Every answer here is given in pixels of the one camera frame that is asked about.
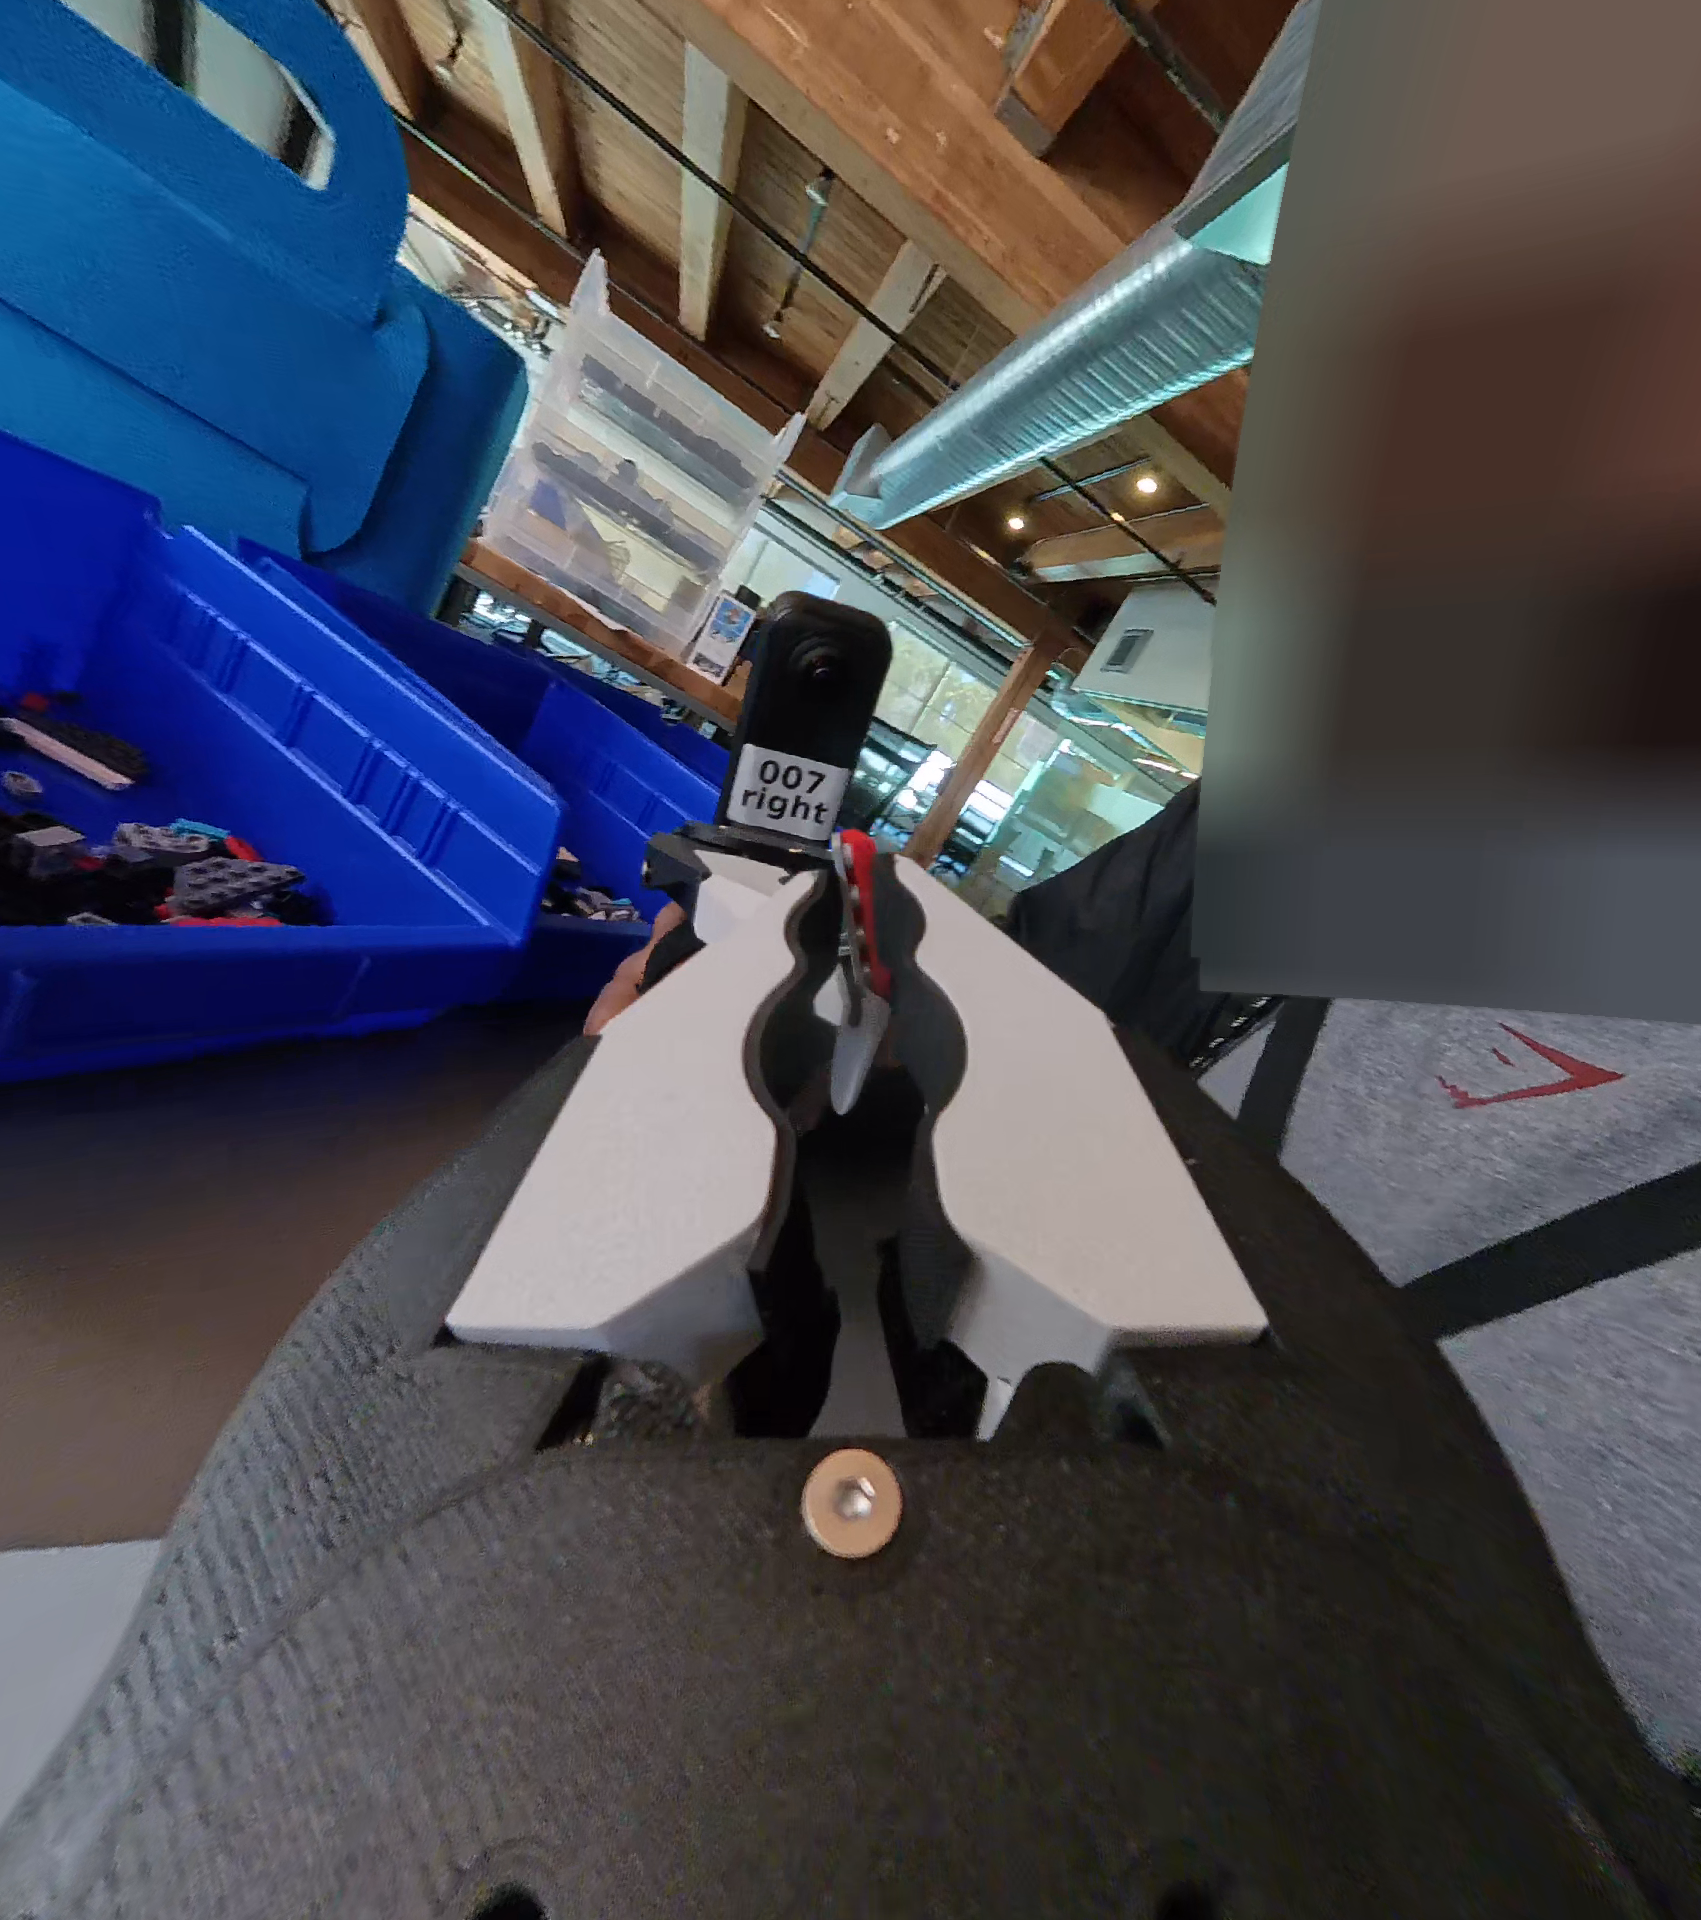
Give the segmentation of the person's upper body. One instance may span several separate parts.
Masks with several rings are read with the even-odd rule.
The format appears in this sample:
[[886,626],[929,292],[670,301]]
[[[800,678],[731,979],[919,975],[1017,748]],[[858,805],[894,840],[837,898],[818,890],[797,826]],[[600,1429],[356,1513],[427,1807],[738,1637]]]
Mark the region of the person's upper body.
[[1439,1342],[1701,1800],[1701,1023],[1190,991],[1168,1033]]

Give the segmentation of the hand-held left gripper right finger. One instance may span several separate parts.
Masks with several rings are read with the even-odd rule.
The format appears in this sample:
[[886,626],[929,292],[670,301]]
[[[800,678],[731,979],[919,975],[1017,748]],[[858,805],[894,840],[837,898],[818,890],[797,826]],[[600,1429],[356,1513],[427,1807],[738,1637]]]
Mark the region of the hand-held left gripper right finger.
[[921,1100],[900,1225],[916,1348],[983,1376],[1259,1342],[1270,1316],[1102,1012],[910,858],[875,873],[889,1039]]

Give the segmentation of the small printed card box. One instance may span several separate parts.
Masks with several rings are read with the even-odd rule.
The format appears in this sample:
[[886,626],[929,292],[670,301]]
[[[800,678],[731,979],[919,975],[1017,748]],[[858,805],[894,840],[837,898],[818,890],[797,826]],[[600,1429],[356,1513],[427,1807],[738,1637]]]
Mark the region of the small printed card box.
[[687,645],[686,663],[711,684],[721,684],[736,668],[758,610],[762,597],[748,586],[720,594]]

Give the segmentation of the person's right hand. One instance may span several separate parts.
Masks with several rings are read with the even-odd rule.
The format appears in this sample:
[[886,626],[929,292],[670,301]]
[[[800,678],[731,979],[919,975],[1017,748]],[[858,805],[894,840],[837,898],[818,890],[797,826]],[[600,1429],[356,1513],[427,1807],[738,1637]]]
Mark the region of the person's right hand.
[[653,960],[653,942],[627,954],[613,975],[600,988],[590,1014],[584,1017],[583,1033],[590,1039],[602,1031],[627,1008],[637,1006],[646,991],[646,971]]

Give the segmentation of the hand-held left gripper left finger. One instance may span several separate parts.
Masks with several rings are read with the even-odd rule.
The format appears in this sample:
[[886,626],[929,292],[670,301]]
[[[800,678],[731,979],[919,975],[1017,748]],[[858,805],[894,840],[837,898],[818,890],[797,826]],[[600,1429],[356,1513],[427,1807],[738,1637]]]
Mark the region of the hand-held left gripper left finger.
[[466,1344],[650,1363],[752,1436],[805,1436],[837,1298],[795,1193],[828,1090],[837,882],[757,898],[584,1046],[583,1068],[448,1311]]

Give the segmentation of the blue plastic bin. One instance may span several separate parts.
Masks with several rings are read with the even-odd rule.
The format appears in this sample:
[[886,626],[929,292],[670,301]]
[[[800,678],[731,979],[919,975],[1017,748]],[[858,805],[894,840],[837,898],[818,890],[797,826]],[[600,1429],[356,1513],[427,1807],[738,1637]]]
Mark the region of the blue plastic bin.
[[0,1085],[364,1035],[511,985],[549,790],[222,543],[0,433],[0,693],[25,690],[143,747],[131,815],[237,829],[333,922],[0,927]]
[[715,815],[727,750],[567,663],[468,636],[251,539],[239,543],[239,556],[338,636],[402,663],[553,792],[558,852],[573,858],[578,883],[629,901],[639,917],[545,911],[507,996],[595,996],[664,906],[643,886],[650,837]]

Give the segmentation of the wooden table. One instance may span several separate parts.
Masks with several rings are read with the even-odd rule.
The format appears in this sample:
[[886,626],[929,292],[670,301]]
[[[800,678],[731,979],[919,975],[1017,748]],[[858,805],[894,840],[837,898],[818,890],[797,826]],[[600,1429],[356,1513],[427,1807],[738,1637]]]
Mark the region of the wooden table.
[[741,716],[738,690],[710,679],[670,651],[603,619],[573,592],[549,584],[543,575],[508,559],[483,539],[466,543],[457,575],[502,605],[564,636],[607,664],[655,688],[705,722],[724,731],[736,726]]

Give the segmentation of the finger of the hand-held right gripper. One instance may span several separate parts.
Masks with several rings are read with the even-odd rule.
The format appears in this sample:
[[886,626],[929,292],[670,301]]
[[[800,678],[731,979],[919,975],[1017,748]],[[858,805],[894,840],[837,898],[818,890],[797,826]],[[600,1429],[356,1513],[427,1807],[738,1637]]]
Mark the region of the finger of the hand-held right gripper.
[[715,868],[698,878],[692,931],[703,947],[731,937],[765,901],[788,886],[786,868]]

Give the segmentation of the person's right forearm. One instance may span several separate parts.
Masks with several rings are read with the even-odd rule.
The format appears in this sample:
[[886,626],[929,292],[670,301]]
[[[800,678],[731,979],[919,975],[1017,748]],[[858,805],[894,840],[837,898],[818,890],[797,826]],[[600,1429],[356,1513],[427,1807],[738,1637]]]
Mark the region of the person's right forearm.
[[1006,911],[1008,937],[1033,960],[1179,1063],[1194,1057],[1211,1018],[1194,954],[1197,792],[1190,782]]

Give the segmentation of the blue felt bag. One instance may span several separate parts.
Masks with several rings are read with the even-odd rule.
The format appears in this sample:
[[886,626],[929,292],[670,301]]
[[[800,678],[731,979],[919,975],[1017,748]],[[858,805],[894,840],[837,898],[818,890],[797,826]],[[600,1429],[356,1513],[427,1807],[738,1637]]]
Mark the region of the blue felt bag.
[[405,146],[324,5],[210,5],[322,181],[77,5],[0,5],[0,432],[430,614],[524,359],[401,262]]

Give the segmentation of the wooden post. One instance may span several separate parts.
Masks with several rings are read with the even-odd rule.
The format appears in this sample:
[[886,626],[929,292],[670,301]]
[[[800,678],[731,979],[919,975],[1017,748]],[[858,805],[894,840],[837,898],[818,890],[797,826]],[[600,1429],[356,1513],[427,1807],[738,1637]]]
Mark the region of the wooden post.
[[983,718],[935,790],[932,805],[910,832],[905,847],[910,862],[932,868],[958,826],[962,807],[985,780],[990,764],[1006,744],[1008,731],[1028,710],[1032,697],[1043,688],[1049,673],[1064,663],[1072,648],[1080,648],[1078,632],[1070,626],[1058,626],[1053,620],[1006,664]]

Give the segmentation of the silver ventilation duct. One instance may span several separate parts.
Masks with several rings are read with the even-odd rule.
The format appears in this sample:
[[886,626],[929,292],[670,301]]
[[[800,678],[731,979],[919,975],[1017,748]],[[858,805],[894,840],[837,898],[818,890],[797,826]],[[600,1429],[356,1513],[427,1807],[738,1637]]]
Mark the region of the silver ventilation duct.
[[1184,200],[903,437],[871,426],[834,506],[885,530],[1251,359],[1319,11],[1292,10]]

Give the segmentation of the stack of clear plastic bins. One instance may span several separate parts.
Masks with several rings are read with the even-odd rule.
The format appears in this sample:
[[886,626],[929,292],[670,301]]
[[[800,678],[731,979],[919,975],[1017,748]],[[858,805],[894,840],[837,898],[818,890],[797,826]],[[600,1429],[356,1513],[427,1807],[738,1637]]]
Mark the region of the stack of clear plastic bins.
[[762,425],[619,319],[592,253],[482,543],[687,657],[802,432],[802,414]]

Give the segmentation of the large pile of toy bricks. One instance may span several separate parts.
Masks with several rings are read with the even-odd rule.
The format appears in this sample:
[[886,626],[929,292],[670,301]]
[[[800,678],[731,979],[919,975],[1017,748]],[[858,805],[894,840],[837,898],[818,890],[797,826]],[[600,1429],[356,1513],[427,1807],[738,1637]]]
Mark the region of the large pile of toy bricks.
[[89,723],[72,690],[0,693],[0,927],[324,927],[302,868],[237,829],[126,810],[143,747]]

